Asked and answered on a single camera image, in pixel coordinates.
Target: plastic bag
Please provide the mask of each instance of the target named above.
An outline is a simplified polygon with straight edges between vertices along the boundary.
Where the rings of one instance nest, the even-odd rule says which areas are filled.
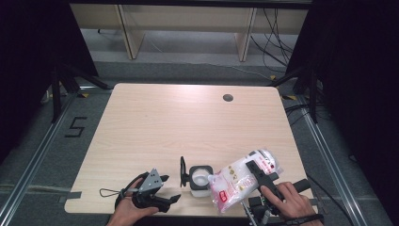
[[[209,175],[213,202],[219,213],[225,213],[259,186],[255,176],[246,165],[251,160],[254,160],[265,174],[282,173],[277,159],[268,150],[260,149],[228,165],[220,172]]]

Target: black wrist strap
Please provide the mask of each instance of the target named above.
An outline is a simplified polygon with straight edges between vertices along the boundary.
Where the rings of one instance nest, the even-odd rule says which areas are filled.
[[[311,216],[305,216],[302,218],[288,218],[285,220],[285,222],[279,222],[279,223],[268,223],[268,226],[283,226],[283,225],[300,225],[303,223],[311,222],[314,220],[321,220],[322,222],[324,221],[324,216],[321,214],[315,214]]]

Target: red logo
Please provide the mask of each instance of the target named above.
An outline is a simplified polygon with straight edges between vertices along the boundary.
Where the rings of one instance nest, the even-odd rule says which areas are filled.
[[[226,196],[226,192],[224,190],[219,192],[219,197],[220,197],[220,200],[222,200],[222,202],[226,202],[227,196]]]

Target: desk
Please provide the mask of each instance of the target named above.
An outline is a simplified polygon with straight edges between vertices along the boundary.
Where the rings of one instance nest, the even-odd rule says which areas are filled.
[[[224,101],[225,94],[233,100]],[[188,168],[210,165],[219,171],[262,147],[283,167],[280,181],[306,178],[275,88],[118,84],[72,187],[81,198],[67,200],[65,210],[112,214],[116,197],[102,198],[99,189],[120,190],[157,168],[170,176],[157,195],[182,194],[167,215],[217,216],[211,198],[194,198],[189,186],[180,188],[180,156]],[[309,189],[303,193],[312,197]],[[237,204],[226,216],[245,212]]]

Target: white desk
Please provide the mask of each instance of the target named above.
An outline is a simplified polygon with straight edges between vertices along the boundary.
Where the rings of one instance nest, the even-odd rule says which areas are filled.
[[[224,101],[225,94],[233,100]],[[65,209],[112,214],[116,196],[102,198],[99,189],[120,190],[138,174],[157,168],[170,176],[157,195],[182,194],[167,215],[217,216],[211,198],[194,198],[189,186],[180,188],[180,156],[187,170],[210,165],[219,171],[262,147],[283,167],[280,182],[306,178],[274,88],[118,84],[72,188],[82,196],[67,200]],[[309,189],[303,194],[312,198]],[[244,215],[237,204],[225,216]]]

